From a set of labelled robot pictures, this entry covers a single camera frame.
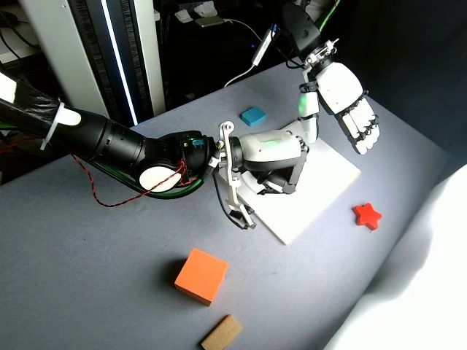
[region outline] wooden block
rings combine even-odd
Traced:
[[[242,325],[228,315],[221,323],[204,339],[201,346],[204,350],[223,350],[230,345],[242,331]]]
[[[209,306],[227,268],[227,262],[194,248],[175,281],[175,288]]]

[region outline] red wire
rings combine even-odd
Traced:
[[[16,141],[16,142],[13,143],[13,144],[8,144],[5,148],[3,148],[2,150],[0,150],[0,155],[2,155],[2,154],[5,153],[8,149],[13,148],[14,146],[16,146],[16,145],[18,145],[18,144],[22,144],[23,142],[32,141],[32,140],[38,140],[38,139],[42,139],[42,137],[31,137],[31,138],[29,138],[29,139],[22,139],[22,140]]]
[[[123,204],[127,204],[128,202],[132,202],[132,201],[135,201],[136,199],[138,198],[141,198],[145,195],[149,195],[157,186],[160,186],[162,185],[164,182],[166,181],[169,181],[172,177],[175,176],[175,174],[178,174],[181,170],[185,169],[185,162],[182,160],[180,162],[180,166],[178,167],[178,169],[169,177],[167,177],[165,180],[159,182],[158,184],[154,185],[150,190],[146,191],[146,192],[143,192],[143,193],[139,193],[138,195],[132,197],[132,198],[129,198],[123,202],[119,202],[119,203],[116,203],[116,204],[105,204],[103,202],[101,202],[101,200],[97,197],[97,194],[96,194],[96,184],[94,183],[94,178],[93,176],[91,175],[89,169],[83,164],[80,162],[80,160],[78,158],[75,157],[74,154],[70,153],[70,155],[72,155],[74,161],[76,163],[78,163],[78,165],[85,171],[85,173],[88,175],[88,178],[90,180],[90,186],[91,186],[91,192],[93,193],[93,197],[94,199],[96,200],[97,203],[99,203],[100,205],[102,206],[105,206],[106,208],[114,208],[116,206],[122,206]]]

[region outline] white circular joint cover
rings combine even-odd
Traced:
[[[164,166],[153,166],[152,168],[148,168],[141,173],[141,175],[139,176],[139,183],[145,190],[150,190],[158,183],[173,175],[170,179],[160,184],[154,190],[151,191],[165,192],[173,188],[182,178],[182,175],[178,173],[175,175],[174,174],[175,171]]]

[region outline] brown rectangular block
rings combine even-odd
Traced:
[[[221,323],[203,340],[201,346],[204,350],[223,350],[242,331],[242,325],[233,317],[228,315]]]

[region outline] gray table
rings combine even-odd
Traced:
[[[217,135],[281,128],[296,118],[301,73],[281,65],[149,120],[146,136],[200,129]],[[222,214],[212,183],[175,201],[142,198],[105,209],[70,157],[0,187],[1,349],[196,349],[226,314],[244,326],[232,349],[318,349],[358,300],[428,194],[447,154],[371,101],[382,135],[357,155],[333,117],[322,138],[361,171],[290,246],[261,223],[240,231]],[[268,119],[248,128],[251,106]],[[98,194],[132,196],[94,171]],[[380,229],[355,225],[351,208],[372,202]],[[230,264],[210,307],[173,288],[198,247]]]

